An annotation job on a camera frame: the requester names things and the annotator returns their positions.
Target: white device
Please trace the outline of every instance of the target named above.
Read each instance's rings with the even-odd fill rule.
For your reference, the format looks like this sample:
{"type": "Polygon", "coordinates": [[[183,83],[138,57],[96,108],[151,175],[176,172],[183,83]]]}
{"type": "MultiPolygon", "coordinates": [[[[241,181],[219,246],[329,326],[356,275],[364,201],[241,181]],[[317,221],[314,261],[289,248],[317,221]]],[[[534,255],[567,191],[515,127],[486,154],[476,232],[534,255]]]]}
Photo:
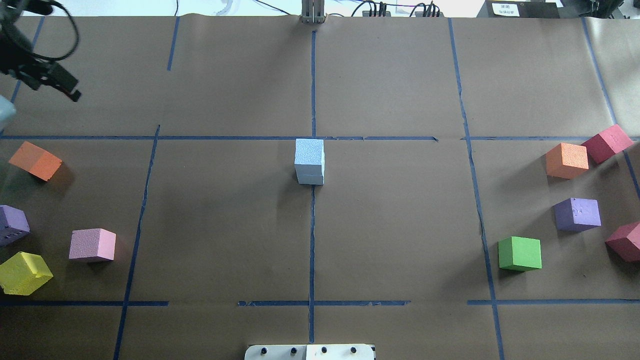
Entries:
{"type": "Polygon", "coordinates": [[[376,360],[376,347],[366,344],[252,345],[244,360],[376,360]]]}
{"type": "Polygon", "coordinates": [[[15,115],[15,106],[12,102],[0,95],[0,131],[4,129],[15,115]]]}

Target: yellow cube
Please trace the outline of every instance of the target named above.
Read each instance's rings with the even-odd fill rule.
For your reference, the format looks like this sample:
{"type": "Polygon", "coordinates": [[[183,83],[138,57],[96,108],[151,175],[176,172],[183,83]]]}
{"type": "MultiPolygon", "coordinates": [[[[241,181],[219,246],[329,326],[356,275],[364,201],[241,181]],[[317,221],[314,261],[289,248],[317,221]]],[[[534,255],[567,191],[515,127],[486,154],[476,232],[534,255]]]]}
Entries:
{"type": "Polygon", "coordinates": [[[40,255],[20,251],[0,265],[0,286],[5,294],[31,295],[53,274],[40,255]]]}

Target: black cable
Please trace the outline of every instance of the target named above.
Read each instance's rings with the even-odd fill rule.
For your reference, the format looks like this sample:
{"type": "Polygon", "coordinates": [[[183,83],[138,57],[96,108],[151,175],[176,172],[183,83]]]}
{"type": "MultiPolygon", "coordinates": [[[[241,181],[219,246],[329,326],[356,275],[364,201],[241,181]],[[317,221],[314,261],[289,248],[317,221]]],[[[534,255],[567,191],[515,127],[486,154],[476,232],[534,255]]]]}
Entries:
{"type": "Polygon", "coordinates": [[[374,3],[372,0],[366,0],[361,2],[358,6],[356,6],[356,8],[353,10],[353,13],[351,13],[351,17],[353,17],[358,11],[358,9],[364,4],[369,4],[369,16],[371,16],[371,4],[373,4],[373,12],[376,11],[376,3],[374,3]]]}
{"type": "Polygon", "coordinates": [[[59,8],[60,10],[64,11],[67,14],[67,17],[69,18],[69,21],[71,22],[71,26],[73,26],[73,28],[74,28],[74,33],[76,33],[76,41],[74,42],[74,46],[71,48],[71,50],[69,50],[68,53],[64,54],[63,56],[58,56],[58,57],[52,58],[52,57],[49,57],[49,56],[36,54],[33,51],[25,48],[22,44],[19,44],[17,41],[15,41],[15,39],[12,38],[11,34],[9,34],[9,32],[6,30],[6,26],[2,27],[2,32],[5,35],[5,37],[7,39],[9,39],[9,41],[15,47],[17,47],[23,53],[25,53],[25,54],[27,54],[29,56],[32,56],[34,58],[38,58],[38,59],[41,59],[41,60],[46,60],[46,61],[60,61],[60,60],[64,60],[64,59],[68,58],[69,56],[71,56],[76,51],[76,49],[78,48],[78,44],[80,44],[80,31],[78,30],[78,26],[76,24],[76,21],[74,20],[74,17],[71,16],[71,14],[67,10],[67,8],[62,6],[62,4],[60,4],[57,1],[51,1],[51,5],[59,8]]]}
{"type": "Polygon", "coordinates": [[[260,4],[263,4],[263,5],[266,5],[266,6],[272,8],[274,10],[278,10],[279,12],[285,13],[287,15],[291,15],[290,13],[288,13],[288,12],[282,10],[282,9],[279,9],[279,8],[273,6],[273,5],[269,5],[269,4],[267,4],[267,3],[263,2],[263,1],[260,1],[260,0],[253,0],[253,1],[255,1],[256,3],[260,3],[260,4]]]}
{"type": "MultiPolygon", "coordinates": [[[[352,1],[359,1],[361,3],[368,3],[371,0],[352,0],[352,1]]],[[[402,7],[402,8],[413,8],[413,5],[402,5],[402,4],[385,4],[385,5],[398,6],[398,7],[402,7]]]]}
{"type": "Polygon", "coordinates": [[[413,15],[413,13],[415,12],[415,10],[418,8],[418,6],[422,6],[424,7],[424,11],[422,12],[422,16],[424,16],[424,14],[427,12],[427,4],[425,3],[419,3],[418,5],[413,7],[413,10],[411,10],[411,14],[409,14],[409,17],[411,17],[413,15]]]}

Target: blue tape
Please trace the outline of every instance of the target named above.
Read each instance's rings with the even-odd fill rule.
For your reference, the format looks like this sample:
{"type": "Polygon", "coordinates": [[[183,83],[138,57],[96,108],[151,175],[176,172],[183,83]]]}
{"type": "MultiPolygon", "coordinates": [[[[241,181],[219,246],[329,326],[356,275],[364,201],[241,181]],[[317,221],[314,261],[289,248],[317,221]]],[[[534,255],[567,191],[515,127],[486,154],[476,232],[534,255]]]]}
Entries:
{"type": "Polygon", "coordinates": [[[638,179],[636,177],[636,172],[634,171],[634,166],[631,165],[631,159],[629,158],[629,154],[626,150],[623,151],[625,153],[625,161],[627,162],[627,167],[629,168],[629,174],[631,175],[631,180],[634,182],[634,188],[636,189],[636,195],[638,199],[640,199],[640,186],[638,186],[638,179]]]}
{"type": "MultiPolygon", "coordinates": [[[[410,300],[314,300],[316,306],[405,306],[410,300]]],[[[283,301],[239,301],[239,307],[260,306],[309,306],[307,300],[283,300],[283,301]]]]}
{"type": "MultiPolygon", "coordinates": [[[[36,29],[36,33],[33,35],[33,47],[36,46],[36,42],[38,42],[38,37],[40,36],[40,30],[42,30],[42,25],[44,25],[44,16],[40,18],[40,22],[38,23],[38,28],[36,29]]],[[[11,102],[15,103],[15,98],[18,96],[18,90],[20,90],[20,84],[22,84],[21,80],[15,84],[15,88],[13,89],[13,95],[11,95],[11,102]]]]}
{"type": "Polygon", "coordinates": [[[153,140],[153,136],[1,135],[5,140],[153,140]]]}
{"type": "Polygon", "coordinates": [[[165,135],[160,140],[295,140],[311,139],[312,136],[189,136],[189,135],[165,135]]]}
{"type": "Polygon", "coordinates": [[[138,229],[136,231],[136,241],[133,245],[133,252],[131,255],[131,264],[129,265],[129,277],[127,279],[127,287],[124,293],[124,301],[122,304],[122,314],[120,315],[120,326],[118,327],[118,337],[116,339],[116,347],[113,352],[113,360],[118,360],[120,357],[120,346],[122,345],[122,335],[124,333],[124,324],[127,319],[127,308],[129,306],[129,297],[131,296],[131,284],[133,282],[133,273],[136,268],[136,258],[138,257],[138,246],[140,245],[140,235],[142,233],[142,218],[145,214],[147,207],[147,198],[149,190],[149,179],[151,178],[151,170],[154,166],[154,158],[156,156],[156,148],[158,145],[158,135],[160,133],[160,125],[156,128],[156,135],[154,137],[154,144],[151,148],[151,157],[149,159],[149,168],[147,170],[147,180],[145,182],[145,191],[142,195],[142,205],[140,206],[140,217],[138,218],[138,229]]]}
{"type": "MultiPolygon", "coordinates": [[[[607,103],[607,108],[609,109],[609,114],[611,115],[611,121],[615,125],[618,123],[618,119],[616,119],[616,113],[615,111],[613,111],[613,106],[611,106],[611,100],[609,100],[609,92],[607,91],[607,87],[604,85],[602,74],[600,73],[600,66],[598,65],[598,60],[596,59],[595,53],[593,52],[593,46],[591,44],[591,37],[589,36],[589,29],[587,27],[587,22],[585,18],[581,18],[581,20],[582,20],[582,29],[584,30],[584,36],[587,39],[587,45],[589,47],[589,53],[591,55],[591,61],[593,62],[593,66],[596,69],[596,74],[598,75],[598,81],[600,82],[600,88],[602,89],[602,94],[604,95],[605,102],[607,103]]],[[[629,168],[629,174],[631,175],[631,180],[633,180],[634,182],[636,195],[638,196],[638,199],[640,199],[640,187],[638,187],[638,180],[636,177],[636,173],[634,172],[634,167],[631,165],[629,154],[626,151],[624,153],[625,153],[625,161],[627,162],[627,167],[629,168]]]]}
{"type": "Polygon", "coordinates": [[[0,301],[0,306],[122,306],[122,301],[0,301]]]}
{"type": "MultiPolygon", "coordinates": [[[[136,135],[0,135],[5,140],[154,140],[154,136],[136,135]]],[[[418,140],[439,141],[434,136],[227,136],[227,135],[163,135],[158,140],[418,140]]]]}
{"type": "Polygon", "coordinates": [[[316,33],[311,32],[311,135],[316,135],[316,33]]]}
{"type": "Polygon", "coordinates": [[[496,141],[528,141],[528,140],[553,140],[553,141],[586,141],[588,136],[470,136],[472,141],[496,140],[496,141]]]}
{"type": "Polygon", "coordinates": [[[180,17],[176,17],[175,25],[173,26],[173,40],[171,41],[171,52],[169,52],[169,62],[166,66],[167,71],[171,71],[171,65],[173,64],[173,52],[175,51],[175,41],[178,38],[179,26],[180,26],[180,17]]]}
{"type": "Polygon", "coordinates": [[[480,203],[480,191],[478,190],[478,181],[476,177],[476,166],[474,164],[473,158],[473,148],[471,148],[471,134],[469,133],[469,126],[467,121],[467,112],[465,111],[465,105],[462,101],[462,81],[460,79],[460,68],[458,65],[458,54],[456,52],[456,41],[453,32],[453,22],[451,18],[449,21],[449,36],[451,38],[451,51],[453,53],[453,65],[456,69],[456,81],[458,83],[458,96],[460,98],[460,111],[462,113],[462,119],[464,120],[465,126],[465,139],[467,142],[467,154],[469,158],[469,167],[471,169],[471,179],[474,184],[474,195],[476,197],[476,209],[478,212],[478,217],[480,219],[480,225],[482,230],[482,244],[484,250],[484,265],[486,268],[486,277],[489,283],[489,294],[491,295],[492,300],[492,310],[493,310],[493,326],[495,328],[495,337],[498,344],[498,354],[500,355],[500,360],[504,360],[504,348],[502,346],[502,332],[500,331],[500,319],[498,317],[498,307],[495,304],[495,288],[493,287],[493,274],[491,271],[491,262],[489,260],[489,246],[487,246],[486,242],[486,232],[484,231],[484,220],[483,220],[483,212],[482,212],[482,204],[480,203]]]}
{"type": "Polygon", "coordinates": [[[405,306],[409,300],[318,300],[316,306],[405,306]]]}
{"type": "Polygon", "coordinates": [[[611,106],[611,100],[609,99],[609,93],[607,88],[604,86],[604,80],[602,79],[602,73],[600,73],[600,66],[598,66],[598,60],[596,59],[596,55],[593,52],[593,46],[591,45],[591,37],[589,36],[589,29],[587,28],[587,22],[584,17],[580,18],[582,21],[582,29],[584,30],[584,37],[587,39],[587,47],[589,48],[589,54],[591,55],[591,62],[593,62],[593,66],[596,69],[596,75],[598,76],[598,81],[600,82],[600,88],[602,89],[602,94],[604,95],[604,101],[607,103],[607,108],[609,109],[609,114],[611,115],[611,120],[613,124],[617,124],[618,120],[616,119],[616,114],[613,112],[613,107],[611,106]]]}
{"type": "Polygon", "coordinates": [[[169,306],[168,301],[130,301],[127,306],[157,306],[166,307],[169,306]]]}
{"type": "Polygon", "coordinates": [[[316,340],[314,333],[315,301],[316,301],[316,186],[311,185],[311,232],[309,249],[309,343],[316,340]]]}
{"type": "MultiPolygon", "coordinates": [[[[470,306],[491,305],[491,300],[469,300],[470,306]]],[[[496,300],[500,306],[507,305],[589,305],[589,304],[610,304],[610,305],[640,305],[640,299],[530,299],[530,300],[496,300]]]]}
{"type": "Polygon", "coordinates": [[[252,306],[309,306],[307,300],[293,300],[293,301],[239,301],[239,307],[252,307],[252,306]]]}
{"type": "MultiPolygon", "coordinates": [[[[122,301],[29,300],[0,301],[0,306],[122,306],[122,301]]],[[[129,306],[169,306],[168,301],[134,301],[129,306]]]]}

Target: pink cube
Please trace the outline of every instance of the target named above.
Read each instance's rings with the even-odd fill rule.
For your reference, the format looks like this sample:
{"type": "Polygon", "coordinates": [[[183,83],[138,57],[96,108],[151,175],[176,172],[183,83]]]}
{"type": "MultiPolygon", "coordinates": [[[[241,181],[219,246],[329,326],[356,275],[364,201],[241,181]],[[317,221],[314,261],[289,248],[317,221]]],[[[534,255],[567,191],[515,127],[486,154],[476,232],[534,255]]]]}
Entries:
{"type": "Polygon", "coordinates": [[[105,229],[74,230],[71,234],[69,260],[94,263],[113,260],[116,234],[105,229]]]}
{"type": "Polygon", "coordinates": [[[640,261],[640,222],[619,227],[605,242],[627,263],[640,261]]]}
{"type": "Polygon", "coordinates": [[[613,125],[590,138],[582,146],[587,148],[587,153],[596,163],[602,163],[633,145],[633,141],[622,130],[620,125],[613,125]]]}

